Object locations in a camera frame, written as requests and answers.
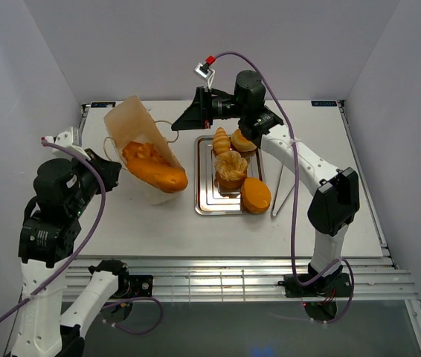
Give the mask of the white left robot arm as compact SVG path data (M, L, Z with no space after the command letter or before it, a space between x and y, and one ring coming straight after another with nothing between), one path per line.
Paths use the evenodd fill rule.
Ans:
M91 280L62 312L65 272L81 231L79 218L96 195L118 184L121 165L86 150L88 158L54 158L41 164L33 181L19 237L22 308L11 356L81 356L85 335L109 298L126 295L127 269L120 260L91 268Z

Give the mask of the long scored baguette loaf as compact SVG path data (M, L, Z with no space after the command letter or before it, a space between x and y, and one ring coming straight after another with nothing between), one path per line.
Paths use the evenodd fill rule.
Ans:
M138 179L165 193L183 191L188 180L185 171L146 158L131 158L126 167Z

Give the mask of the beige paper bag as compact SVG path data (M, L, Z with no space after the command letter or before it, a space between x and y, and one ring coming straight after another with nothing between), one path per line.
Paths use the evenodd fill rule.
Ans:
M161 205L182 195L188 185L185 169L139 97L116 105L104 123L123 169L149 204Z

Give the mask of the braided pastry piece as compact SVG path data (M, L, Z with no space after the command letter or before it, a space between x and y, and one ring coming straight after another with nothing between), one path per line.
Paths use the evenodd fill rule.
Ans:
M130 141L123 149L122 156L128 161L131 158L142 158L159 164L166 164L166 160L155 149L152 143Z

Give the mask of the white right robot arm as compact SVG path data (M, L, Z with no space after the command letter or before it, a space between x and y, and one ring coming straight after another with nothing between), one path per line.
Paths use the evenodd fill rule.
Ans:
M238 119L243 136L276 158L312 195L307 216L315 229L312 259L305 274L292 272L279 282L289 297L326 295L350 297L354 277L341 256L344 237L360 208L359 175L326 162L298 141L283 113L266 105L262 76L252 70L238 73L233 94L214 89L215 71L199 64L195 73L205 82L196 89L191 105L173 123L174 131L208 129L216 119Z

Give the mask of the metal serving tongs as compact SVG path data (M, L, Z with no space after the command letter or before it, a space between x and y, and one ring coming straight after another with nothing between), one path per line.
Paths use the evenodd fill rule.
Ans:
M278 218L285 206L287 206L287 203L292 200L294 189L295 174L286 166L281 164L270 210L271 219Z

